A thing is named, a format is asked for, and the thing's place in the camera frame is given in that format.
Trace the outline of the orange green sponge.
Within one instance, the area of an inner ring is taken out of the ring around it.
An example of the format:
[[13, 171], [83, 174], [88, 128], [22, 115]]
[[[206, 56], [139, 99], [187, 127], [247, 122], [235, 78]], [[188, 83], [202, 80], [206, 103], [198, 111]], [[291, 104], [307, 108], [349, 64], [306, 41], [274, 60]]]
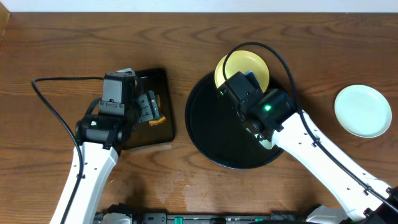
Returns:
[[156, 126], [159, 125], [160, 123], [163, 123], [166, 120], [166, 117], [161, 113], [161, 100], [160, 96], [156, 95], [156, 100], [157, 100], [157, 105], [158, 105], [158, 111], [159, 111], [159, 117], [155, 120], [149, 121], [150, 126]]

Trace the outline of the yellow plate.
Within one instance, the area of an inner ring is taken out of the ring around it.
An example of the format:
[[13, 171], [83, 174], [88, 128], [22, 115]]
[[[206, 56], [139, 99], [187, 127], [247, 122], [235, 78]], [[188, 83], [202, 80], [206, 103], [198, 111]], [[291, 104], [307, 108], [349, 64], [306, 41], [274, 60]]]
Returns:
[[233, 52], [226, 63], [225, 74], [227, 78], [230, 78], [237, 72], [252, 72], [255, 74], [262, 92], [266, 92], [270, 73], [267, 64], [260, 56], [247, 50]]

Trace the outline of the light green plate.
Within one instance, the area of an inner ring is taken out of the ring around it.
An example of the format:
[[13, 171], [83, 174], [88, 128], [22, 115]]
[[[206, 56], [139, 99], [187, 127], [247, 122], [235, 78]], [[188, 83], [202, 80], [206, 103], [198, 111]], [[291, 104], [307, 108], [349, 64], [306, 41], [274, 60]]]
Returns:
[[335, 98], [334, 111], [347, 132], [361, 138], [384, 134], [392, 122], [392, 110], [386, 98], [366, 85], [350, 85]]

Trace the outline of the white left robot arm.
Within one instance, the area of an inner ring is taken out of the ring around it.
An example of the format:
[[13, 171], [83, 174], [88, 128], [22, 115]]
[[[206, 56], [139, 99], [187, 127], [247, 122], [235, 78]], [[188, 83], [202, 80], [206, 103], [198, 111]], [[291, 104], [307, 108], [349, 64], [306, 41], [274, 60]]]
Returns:
[[72, 166], [52, 223], [92, 223], [121, 146], [138, 123], [163, 120], [159, 97], [130, 69], [107, 73], [103, 94], [76, 124]]

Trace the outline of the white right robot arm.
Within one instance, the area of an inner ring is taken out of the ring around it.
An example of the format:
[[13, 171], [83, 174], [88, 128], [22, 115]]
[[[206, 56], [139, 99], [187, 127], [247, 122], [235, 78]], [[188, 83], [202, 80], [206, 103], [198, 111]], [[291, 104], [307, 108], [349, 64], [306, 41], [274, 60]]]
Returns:
[[268, 89], [268, 75], [216, 72], [215, 83], [261, 146], [277, 146], [295, 157], [342, 206], [318, 207], [306, 222], [397, 223], [397, 190], [347, 156], [285, 91]]

